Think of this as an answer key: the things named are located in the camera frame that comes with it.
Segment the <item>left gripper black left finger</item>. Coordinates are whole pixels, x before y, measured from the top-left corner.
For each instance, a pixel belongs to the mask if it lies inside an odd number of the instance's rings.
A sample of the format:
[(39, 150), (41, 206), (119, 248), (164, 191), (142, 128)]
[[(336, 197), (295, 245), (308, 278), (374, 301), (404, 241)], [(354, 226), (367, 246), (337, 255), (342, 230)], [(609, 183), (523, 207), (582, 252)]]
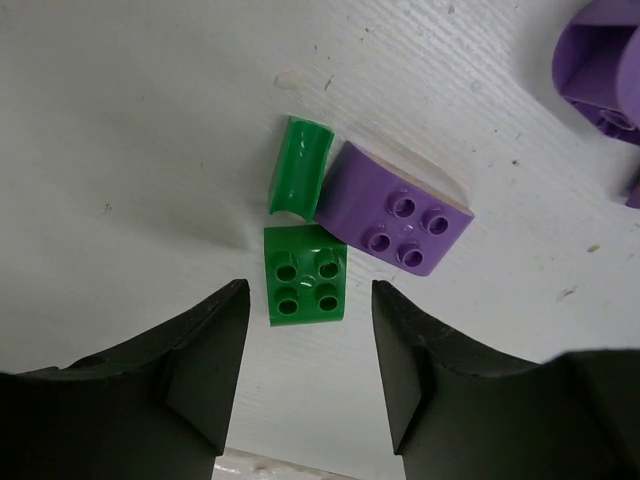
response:
[(1, 377), (5, 479), (209, 479), (225, 449), (250, 316), (236, 279), (68, 367)]

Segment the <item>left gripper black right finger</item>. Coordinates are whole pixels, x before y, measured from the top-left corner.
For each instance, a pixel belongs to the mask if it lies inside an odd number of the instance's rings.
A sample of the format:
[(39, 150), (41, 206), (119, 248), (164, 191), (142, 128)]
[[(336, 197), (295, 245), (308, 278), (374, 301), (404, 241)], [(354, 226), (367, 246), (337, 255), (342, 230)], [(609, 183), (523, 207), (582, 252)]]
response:
[(409, 479), (635, 479), (639, 354), (495, 350), (372, 284), (393, 450)]

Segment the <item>green sloped lego brick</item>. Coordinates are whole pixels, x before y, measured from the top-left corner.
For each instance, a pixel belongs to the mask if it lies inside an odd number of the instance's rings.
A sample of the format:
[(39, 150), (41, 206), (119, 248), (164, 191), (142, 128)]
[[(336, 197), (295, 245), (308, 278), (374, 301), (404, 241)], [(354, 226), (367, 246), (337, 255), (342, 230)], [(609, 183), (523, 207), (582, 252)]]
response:
[(317, 224), (266, 227), (263, 233), (270, 325), (342, 320), (346, 244)]

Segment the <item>small green lego leaf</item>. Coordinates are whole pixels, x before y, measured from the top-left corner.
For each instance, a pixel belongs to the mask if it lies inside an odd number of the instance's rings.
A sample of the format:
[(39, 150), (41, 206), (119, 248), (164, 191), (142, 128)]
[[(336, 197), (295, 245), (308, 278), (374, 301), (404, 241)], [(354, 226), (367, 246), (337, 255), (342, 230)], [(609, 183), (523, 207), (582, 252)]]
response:
[(288, 212), (313, 220), (334, 136), (325, 125), (288, 117), (268, 190), (270, 214)]

